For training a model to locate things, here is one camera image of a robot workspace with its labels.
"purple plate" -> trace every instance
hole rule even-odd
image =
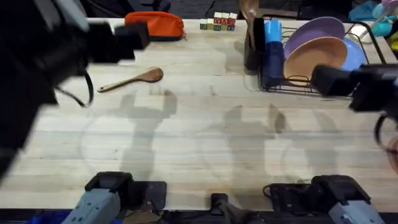
[[[334,17],[319,17],[298,28],[285,44],[285,58],[302,44],[319,37],[336,37],[344,39],[345,29],[343,23]]]

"tan bowl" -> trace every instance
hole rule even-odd
[[[340,68],[347,56],[347,47],[336,37],[320,37],[295,49],[284,63],[284,77],[309,81],[315,66],[319,64]],[[305,82],[291,82],[305,86]]]

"blue cup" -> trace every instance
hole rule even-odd
[[[282,24],[278,20],[264,21],[266,43],[282,41]]]
[[[263,88],[280,85],[284,76],[284,59],[284,46],[281,42],[273,41],[266,44],[261,69]]]

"gray plastic part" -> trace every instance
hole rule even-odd
[[[109,189],[92,189],[81,196],[63,224],[110,224],[120,211],[119,194]]]
[[[85,14],[72,0],[55,0],[69,24],[75,24],[83,31],[90,28]]]
[[[348,201],[348,205],[337,203],[329,216],[336,224],[384,224],[379,212],[365,201]]]

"blue mug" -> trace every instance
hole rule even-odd
[[[282,41],[282,24],[278,20],[264,21],[266,44]]]

